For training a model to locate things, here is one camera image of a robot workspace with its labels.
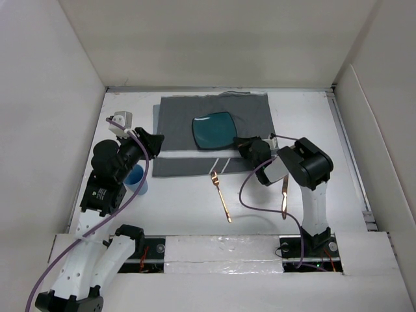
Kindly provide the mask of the teal square plate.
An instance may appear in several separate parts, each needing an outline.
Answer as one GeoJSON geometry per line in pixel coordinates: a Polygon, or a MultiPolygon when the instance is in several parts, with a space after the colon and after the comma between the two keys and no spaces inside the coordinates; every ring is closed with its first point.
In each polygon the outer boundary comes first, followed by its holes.
{"type": "Polygon", "coordinates": [[[199,150],[222,150],[233,145],[237,128],[229,112],[215,112],[194,118],[192,135],[199,150]]]}

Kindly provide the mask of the blue plastic cup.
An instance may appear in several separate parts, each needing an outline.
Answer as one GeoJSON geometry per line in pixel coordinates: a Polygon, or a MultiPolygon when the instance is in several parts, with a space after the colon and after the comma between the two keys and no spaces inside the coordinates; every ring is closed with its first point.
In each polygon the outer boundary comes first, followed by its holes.
{"type": "Polygon", "coordinates": [[[124,180],[124,185],[132,192],[135,192],[142,181],[144,181],[144,184],[137,193],[140,196],[145,195],[145,193],[147,193],[148,184],[147,181],[144,179],[143,167],[141,167],[141,165],[139,164],[136,164],[131,170],[130,174],[124,180]]]}

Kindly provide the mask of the copper fork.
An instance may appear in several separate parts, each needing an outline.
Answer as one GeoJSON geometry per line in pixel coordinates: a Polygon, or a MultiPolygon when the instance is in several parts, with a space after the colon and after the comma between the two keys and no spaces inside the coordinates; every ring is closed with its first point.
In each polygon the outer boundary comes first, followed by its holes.
{"type": "Polygon", "coordinates": [[[222,192],[220,190],[220,182],[219,182],[219,178],[218,178],[217,172],[215,172],[215,171],[212,171],[211,172],[211,181],[212,181],[213,185],[216,187],[217,192],[218,192],[218,195],[220,196],[220,201],[222,203],[222,207],[224,209],[224,213],[226,215],[227,221],[229,223],[232,223],[231,215],[230,215],[230,213],[228,211],[228,208],[227,208],[226,203],[224,201],[224,197],[223,197],[222,192]]]}

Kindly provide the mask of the grey cloth placemat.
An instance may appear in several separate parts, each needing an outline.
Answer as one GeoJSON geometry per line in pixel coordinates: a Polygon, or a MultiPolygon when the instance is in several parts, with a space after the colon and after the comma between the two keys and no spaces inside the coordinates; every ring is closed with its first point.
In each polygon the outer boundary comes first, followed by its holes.
{"type": "Polygon", "coordinates": [[[164,135],[153,177],[249,172],[234,138],[268,138],[275,131],[266,93],[162,97],[153,107],[153,132],[164,135]]]}

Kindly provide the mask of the copper knife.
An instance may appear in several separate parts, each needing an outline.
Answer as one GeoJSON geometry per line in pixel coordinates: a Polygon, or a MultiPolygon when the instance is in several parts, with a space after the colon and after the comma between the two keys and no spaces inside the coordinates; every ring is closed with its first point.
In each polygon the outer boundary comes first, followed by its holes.
{"type": "Polygon", "coordinates": [[[281,193],[282,193],[281,216],[282,216],[282,219],[284,220],[287,218],[288,184],[289,184],[289,175],[287,174],[283,178],[282,190],[281,190],[281,193]]]}

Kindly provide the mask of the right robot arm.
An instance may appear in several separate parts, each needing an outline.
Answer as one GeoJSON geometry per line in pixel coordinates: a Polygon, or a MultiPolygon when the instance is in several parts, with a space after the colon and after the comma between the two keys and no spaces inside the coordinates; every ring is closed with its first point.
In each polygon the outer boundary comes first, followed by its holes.
{"type": "Polygon", "coordinates": [[[326,217],[326,189],[334,168],[330,156],[306,137],[282,148],[274,134],[269,139],[235,137],[233,142],[260,184],[268,187],[285,176],[294,179],[302,193],[301,253],[311,257],[321,252],[331,237],[326,217]]]}

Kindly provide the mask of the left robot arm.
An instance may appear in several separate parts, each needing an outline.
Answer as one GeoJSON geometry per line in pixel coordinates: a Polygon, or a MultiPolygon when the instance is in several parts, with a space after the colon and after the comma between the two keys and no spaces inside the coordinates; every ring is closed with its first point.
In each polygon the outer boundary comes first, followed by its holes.
{"type": "Polygon", "coordinates": [[[115,233],[110,228],[131,203],[124,198],[127,176],[138,161],[150,162],[159,155],[164,135],[119,127],[116,137],[93,148],[75,240],[52,262],[65,258],[51,289],[28,300],[40,311],[101,311],[104,292],[122,265],[144,253],[142,228],[123,224],[115,233]]]}

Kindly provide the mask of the silver foil tape strip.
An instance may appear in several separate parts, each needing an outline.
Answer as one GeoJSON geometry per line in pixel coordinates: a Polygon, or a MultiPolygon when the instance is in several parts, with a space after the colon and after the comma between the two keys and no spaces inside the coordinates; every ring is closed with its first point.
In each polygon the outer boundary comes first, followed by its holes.
{"type": "Polygon", "coordinates": [[[191,235],[166,238],[166,274],[281,274],[274,235],[191,235]]]}

